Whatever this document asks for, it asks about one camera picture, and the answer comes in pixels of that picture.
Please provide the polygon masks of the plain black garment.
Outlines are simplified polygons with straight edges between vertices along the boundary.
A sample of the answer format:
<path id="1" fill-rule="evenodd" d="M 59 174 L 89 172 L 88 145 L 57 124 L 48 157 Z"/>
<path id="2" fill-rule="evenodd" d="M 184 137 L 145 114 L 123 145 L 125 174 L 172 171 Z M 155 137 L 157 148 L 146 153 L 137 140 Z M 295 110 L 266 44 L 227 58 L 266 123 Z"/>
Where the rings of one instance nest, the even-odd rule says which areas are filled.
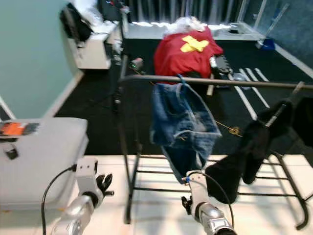
<path id="1" fill-rule="evenodd" d="M 206 168 L 210 194 L 237 195 L 240 181 L 252 184 L 260 166 L 269 156 L 272 141 L 286 134 L 293 121 L 293 102 L 282 100 L 265 109 L 244 129 L 235 152 Z"/>

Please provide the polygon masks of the blue plastic hanger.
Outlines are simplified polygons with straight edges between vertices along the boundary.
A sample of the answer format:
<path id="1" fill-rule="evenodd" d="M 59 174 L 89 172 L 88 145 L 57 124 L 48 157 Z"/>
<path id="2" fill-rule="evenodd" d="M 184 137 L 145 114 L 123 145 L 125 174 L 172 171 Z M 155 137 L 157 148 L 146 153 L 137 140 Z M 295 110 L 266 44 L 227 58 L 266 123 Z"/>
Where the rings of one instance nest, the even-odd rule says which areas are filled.
<path id="1" fill-rule="evenodd" d="M 181 74 L 177 74 L 177 77 L 179 78 L 179 87 L 183 89 L 183 87 L 188 87 L 188 83 L 185 81 L 185 77 Z"/>

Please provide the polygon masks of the grey upholstered ottoman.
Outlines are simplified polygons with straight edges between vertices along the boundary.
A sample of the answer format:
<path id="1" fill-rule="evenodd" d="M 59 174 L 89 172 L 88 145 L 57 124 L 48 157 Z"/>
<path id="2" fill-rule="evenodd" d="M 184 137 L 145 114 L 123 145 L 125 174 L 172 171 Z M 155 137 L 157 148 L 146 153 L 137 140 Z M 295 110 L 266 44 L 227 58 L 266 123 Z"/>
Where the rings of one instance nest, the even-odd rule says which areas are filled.
<path id="1" fill-rule="evenodd" d="M 9 119 L 27 124 L 20 136 L 0 134 L 0 210 L 38 210 L 49 182 L 84 157 L 88 121 L 76 117 Z M 10 160 L 9 145 L 19 152 Z"/>

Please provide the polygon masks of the blue denim shorts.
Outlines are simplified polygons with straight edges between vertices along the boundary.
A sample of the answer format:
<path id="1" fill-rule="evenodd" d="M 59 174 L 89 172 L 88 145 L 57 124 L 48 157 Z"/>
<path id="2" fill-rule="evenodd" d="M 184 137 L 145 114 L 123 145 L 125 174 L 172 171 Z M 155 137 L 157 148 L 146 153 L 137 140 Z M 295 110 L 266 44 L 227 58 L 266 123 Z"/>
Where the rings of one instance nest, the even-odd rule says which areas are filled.
<path id="1" fill-rule="evenodd" d="M 221 136 L 212 113 L 190 85 L 154 85 L 150 141 L 161 148 L 180 184 L 187 172 L 205 168 Z"/>

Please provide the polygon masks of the small black device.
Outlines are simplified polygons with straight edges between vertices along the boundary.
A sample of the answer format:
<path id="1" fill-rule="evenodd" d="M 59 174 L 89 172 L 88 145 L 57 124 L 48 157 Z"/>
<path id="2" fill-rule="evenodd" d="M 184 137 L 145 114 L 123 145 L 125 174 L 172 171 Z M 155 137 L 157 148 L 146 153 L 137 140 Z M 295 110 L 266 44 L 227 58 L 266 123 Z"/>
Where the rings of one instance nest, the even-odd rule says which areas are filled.
<path id="1" fill-rule="evenodd" d="M 19 156 L 19 152 L 13 144 L 7 146 L 4 152 L 10 160 L 16 159 Z"/>

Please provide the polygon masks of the small orange box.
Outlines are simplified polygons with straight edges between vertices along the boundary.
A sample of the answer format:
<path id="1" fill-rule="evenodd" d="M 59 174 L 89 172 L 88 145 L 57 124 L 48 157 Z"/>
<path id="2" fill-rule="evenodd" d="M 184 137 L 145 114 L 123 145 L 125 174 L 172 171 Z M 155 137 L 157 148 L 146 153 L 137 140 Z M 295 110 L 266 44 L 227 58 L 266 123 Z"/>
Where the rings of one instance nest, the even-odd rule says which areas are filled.
<path id="1" fill-rule="evenodd" d="M 7 122 L 3 123 L 2 127 L 0 128 L 0 134 L 6 136 L 20 136 L 23 135 L 25 132 L 25 127 L 27 124 L 21 122 Z"/>

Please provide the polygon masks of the long white flat slat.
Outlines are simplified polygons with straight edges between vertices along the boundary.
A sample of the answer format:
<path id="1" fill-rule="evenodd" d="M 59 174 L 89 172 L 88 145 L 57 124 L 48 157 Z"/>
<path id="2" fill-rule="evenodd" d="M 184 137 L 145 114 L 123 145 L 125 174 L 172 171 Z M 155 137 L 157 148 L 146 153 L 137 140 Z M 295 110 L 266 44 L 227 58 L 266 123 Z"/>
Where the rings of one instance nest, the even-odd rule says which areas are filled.
<path id="1" fill-rule="evenodd" d="M 232 81 L 248 81 L 248 78 L 246 76 L 244 76 L 241 72 L 235 72 L 235 73 L 228 74 L 228 79 L 232 80 Z M 249 100 L 246 97 L 246 94 L 244 92 L 244 90 L 248 90 L 250 88 L 249 87 L 235 86 L 235 89 L 237 91 L 237 94 L 239 94 L 239 97 L 241 98 L 244 106 L 248 110 L 251 118 L 252 119 L 257 119 L 257 117 L 258 117 L 257 113 L 253 109 L 252 105 L 250 104 L 250 102 L 249 102 Z"/>

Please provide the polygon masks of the small grey box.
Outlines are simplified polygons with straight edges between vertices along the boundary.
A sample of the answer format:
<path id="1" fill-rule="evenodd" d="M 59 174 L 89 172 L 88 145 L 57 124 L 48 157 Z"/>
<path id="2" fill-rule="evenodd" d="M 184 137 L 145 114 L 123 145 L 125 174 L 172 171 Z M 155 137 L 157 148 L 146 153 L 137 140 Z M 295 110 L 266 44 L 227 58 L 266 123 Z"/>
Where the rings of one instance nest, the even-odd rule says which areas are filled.
<path id="1" fill-rule="evenodd" d="M 130 62 L 129 67 L 132 71 L 136 72 L 137 74 L 145 74 L 145 72 L 143 71 L 143 64 L 144 64 L 143 58 L 138 57 Z"/>

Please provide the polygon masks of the black tripod stand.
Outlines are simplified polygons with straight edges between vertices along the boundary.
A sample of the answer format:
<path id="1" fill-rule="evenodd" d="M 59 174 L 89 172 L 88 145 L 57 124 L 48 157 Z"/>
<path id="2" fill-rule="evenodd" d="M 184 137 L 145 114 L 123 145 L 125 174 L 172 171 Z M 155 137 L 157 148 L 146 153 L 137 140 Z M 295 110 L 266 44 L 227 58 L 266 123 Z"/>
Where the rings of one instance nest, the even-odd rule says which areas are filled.
<path id="1" fill-rule="evenodd" d="M 119 22 L 116 29 L 110 34 L 110 42 L 112 45 L 112 65 L 110 70 L 111 82 L 111 110 L 113 114 L 118 114 L 118 103 L 116 98 L 118 96 L 118 80 L 122 76 L 125 69 L 123 42 L 124 42 L 124 23 Z"/>

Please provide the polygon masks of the white shelf unit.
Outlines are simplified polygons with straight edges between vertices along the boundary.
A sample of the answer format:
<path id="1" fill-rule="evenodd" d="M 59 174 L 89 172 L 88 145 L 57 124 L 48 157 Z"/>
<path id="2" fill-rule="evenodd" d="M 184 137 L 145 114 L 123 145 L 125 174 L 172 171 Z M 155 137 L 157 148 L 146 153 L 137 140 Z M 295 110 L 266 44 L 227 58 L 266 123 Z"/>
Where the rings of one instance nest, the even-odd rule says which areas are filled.
<path id="1" fill-rule="evenodd" d="M 103 22 L 74 50 L 76 65 L 83 70 L 108 70 L 114 58 L 113 52 L 120 53 L 121 44 L 119 22 Z"/>

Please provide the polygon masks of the black metal clothes rack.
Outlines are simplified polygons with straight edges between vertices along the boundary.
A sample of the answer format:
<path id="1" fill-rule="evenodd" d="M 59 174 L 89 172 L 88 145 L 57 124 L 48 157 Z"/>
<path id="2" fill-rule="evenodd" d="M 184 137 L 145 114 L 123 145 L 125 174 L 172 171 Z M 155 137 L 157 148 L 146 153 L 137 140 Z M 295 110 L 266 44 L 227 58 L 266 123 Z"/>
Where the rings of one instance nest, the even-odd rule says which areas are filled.
<path id="1" fill-rule="evenodd" d="M 118 80 L 118 90 L 117 90 L 117 104 L 118 104 L 118 114 L 112 114 L 114 123 L 118 130 L 119 135 L 119 147 L 121 148 L 122 154 L 124 156 L 124 164 L 127 176 L 127 188 L 128 188 L 128 195 L 127 195 L 127 202 L 125 205 L 125 213 L 123 217 L 124 224 L 130 225 L 131 218 L 132 218 L 132 206 L 134 205 L 134 191 L 156 191 L 156 192 L 185 192 L 188 193 L 190 190 L 179 190 L 179 189 L 164 189 L 164 188 L 141 188 L 136 186 L 136 175 L 137 172 L 140 173 L 148 173 L 148 174 L 173 174 L 172 172 L 165 172 L 165 171 L 143 171 L 138 170 L 140 166 L 140 160 L 142 158 L 146 159 L 165 159 L 165 157 L 147 157 L 142 155 L 142 145 L 139 142 L 138 138 L 138 125 L 135 124 L 134 128 L 134 135 L 135 135 L 135 145 L 137 149 L 137 153 L 135 154 L 135 162 L 132 167 L 132 170 L 129 170 L 129 163 L 128 163 L 128 147 L 127 147 L 127 137 L 124 127 L 124 119 L 121 117 L 123 116 L 122 110 L 122 90 L 128 81 L 167 81 L 167 82 L 175 82 L 179 81 L 179 78 L 176 76 L 159 76 L 159 75 L 127 75 L 121 76 Z M 185 77 L 185 81 L 188 84 L 205 84 L 205 85 L 221 85 L 221 86 L 228 86 L 228 87 L 266 87 L 266 88 L 286 88 L 293 90 L 291 96 L 297 95 L 299 91 L 307 90 L 313 91 L 313 85 L 306 85 L 304 82 L 300 82 L 298 84 L 293 83 L 273 83 L 268 81 L 232 81 L 232 80 L 215 80 L 215 79 L 203 79 L 203 78 L 191 78 Z M 262 165 L 278 165 L 283 170 L 286 177 L 260 177 L 260 179 L 271 179 L 276 181 L 288 181 L 291 189 L 293 190 L 293 194 L 259 194 L 259 193 L 238 193 L 239 195 L 248 195 L 248 196 L 266 196 L 266 197 L 295 197 L 299 202 L 299 205 L 303 212 L 303 219 L 299 224 L 296 224 L 295 228 L 298 231 L 305 229 L 309 225 L 309 221 L 311 218 L 310 210 L 307 207 L 307 201 L 313 197 L 313 194 L 304 199 L 302 194 L 299 191 L 295 183 L 295 179 L 291 176 L 291 172 L 289 171 L 284 157 L 286 154 L 279 154 L 278 152 L 273 153 L 275 158 L 279 161 L 279 163 L 263 163 Z"/>

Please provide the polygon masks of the red cloth with yellow print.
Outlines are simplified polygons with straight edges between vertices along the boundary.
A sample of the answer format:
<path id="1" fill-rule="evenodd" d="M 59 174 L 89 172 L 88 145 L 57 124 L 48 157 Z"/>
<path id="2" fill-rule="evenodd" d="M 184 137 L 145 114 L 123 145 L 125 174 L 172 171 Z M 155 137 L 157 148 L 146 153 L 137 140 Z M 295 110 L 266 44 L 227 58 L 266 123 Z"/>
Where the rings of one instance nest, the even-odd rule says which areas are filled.
<path id="1" fill-rule="evenodd" d="M 177 76 L 197 72 L 201 78 L 210 78 L 210 58 L 224 50 L 217 45 L 208 27 L 203 31 L 168 34 L 158 44 L 154 53 L 156 75 Z"/>

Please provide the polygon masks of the black electronic box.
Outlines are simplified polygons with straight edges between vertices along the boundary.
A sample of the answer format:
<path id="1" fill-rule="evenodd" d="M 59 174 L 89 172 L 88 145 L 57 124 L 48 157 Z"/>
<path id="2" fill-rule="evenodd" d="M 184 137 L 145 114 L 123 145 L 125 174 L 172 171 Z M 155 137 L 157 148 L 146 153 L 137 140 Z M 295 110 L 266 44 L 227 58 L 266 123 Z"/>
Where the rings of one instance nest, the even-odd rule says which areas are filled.
<path id="1" fill-rule="evenodd" d="M 209 64 L 214 79 L 222 79 L 233 73 L 227 58 L 223 54 L 216 54 L 210 57 Z"/>

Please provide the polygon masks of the black backpack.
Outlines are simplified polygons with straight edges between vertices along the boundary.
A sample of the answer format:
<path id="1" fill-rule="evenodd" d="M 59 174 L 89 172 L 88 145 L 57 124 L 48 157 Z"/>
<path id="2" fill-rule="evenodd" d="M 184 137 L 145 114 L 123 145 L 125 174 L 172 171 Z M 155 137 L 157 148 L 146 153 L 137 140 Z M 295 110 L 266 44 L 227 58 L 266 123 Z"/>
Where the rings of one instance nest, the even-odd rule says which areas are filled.
<path id="1" fill-rule="evenodd" d="M 78 47 L 82 47 L 82 44 L 93 33 L 91 26 L 84 22 L 83 17 L 72 3 L 67 3 L 61 9 L 60 22 L 67 37 L 74 40 Z"/>

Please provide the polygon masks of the black fabric bag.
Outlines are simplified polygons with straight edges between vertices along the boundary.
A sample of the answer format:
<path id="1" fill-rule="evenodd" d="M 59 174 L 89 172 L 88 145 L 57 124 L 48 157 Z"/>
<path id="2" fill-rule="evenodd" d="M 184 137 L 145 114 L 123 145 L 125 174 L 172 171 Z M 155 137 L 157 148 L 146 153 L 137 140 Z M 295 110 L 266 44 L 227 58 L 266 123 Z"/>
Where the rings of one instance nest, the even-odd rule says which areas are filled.
<path id="1" fill-rule="evenodd" d="M 124 0 L 98 0 L 98 7 L 104 20 L 120 22 L 121 9 L 125 6 Z"/>

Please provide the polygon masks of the white soft bundle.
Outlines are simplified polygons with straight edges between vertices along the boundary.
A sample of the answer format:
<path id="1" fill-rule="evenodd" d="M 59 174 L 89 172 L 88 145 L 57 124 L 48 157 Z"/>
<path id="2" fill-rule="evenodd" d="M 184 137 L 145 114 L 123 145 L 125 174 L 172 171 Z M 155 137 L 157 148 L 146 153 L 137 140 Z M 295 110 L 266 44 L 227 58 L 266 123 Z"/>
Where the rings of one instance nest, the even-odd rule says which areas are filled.
<path id="1" fill-rule="evenodd" d="M 101 12 L 97 9 L 97 0 L 72 0 L 72 4 L 76 7 L 83 20 L 89 24 L 103 24 L 104 19 Z"/>

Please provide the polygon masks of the crumpled white plastic bag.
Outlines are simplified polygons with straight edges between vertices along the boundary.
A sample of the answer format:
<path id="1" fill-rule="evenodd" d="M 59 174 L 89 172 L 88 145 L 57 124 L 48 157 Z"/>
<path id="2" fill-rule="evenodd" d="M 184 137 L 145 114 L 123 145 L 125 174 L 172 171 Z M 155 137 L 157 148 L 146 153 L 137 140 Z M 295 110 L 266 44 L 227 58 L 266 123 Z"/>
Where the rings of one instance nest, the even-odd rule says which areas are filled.
<path id="1" fill-rule="evenodd" d="M 191 32 L 204 32 L 205 25 L 203 25 L 195 16 L 181 17 L 176 22 L 168 25 L 163 36 L 170 34 L 185 34 Z"/>

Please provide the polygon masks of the dark curtain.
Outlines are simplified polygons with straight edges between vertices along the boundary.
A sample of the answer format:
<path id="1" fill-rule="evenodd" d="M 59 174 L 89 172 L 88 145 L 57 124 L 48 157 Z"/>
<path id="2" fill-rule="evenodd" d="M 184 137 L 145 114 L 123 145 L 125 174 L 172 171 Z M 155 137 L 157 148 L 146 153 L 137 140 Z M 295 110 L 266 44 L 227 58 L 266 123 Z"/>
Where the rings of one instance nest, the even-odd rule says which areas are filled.
<path id="1" fill-rule="evenodd" d="M 123 0 L 131 22 L 173 23 L 193 16 L 206 24 L 237 21 L 244 0 Z"/>

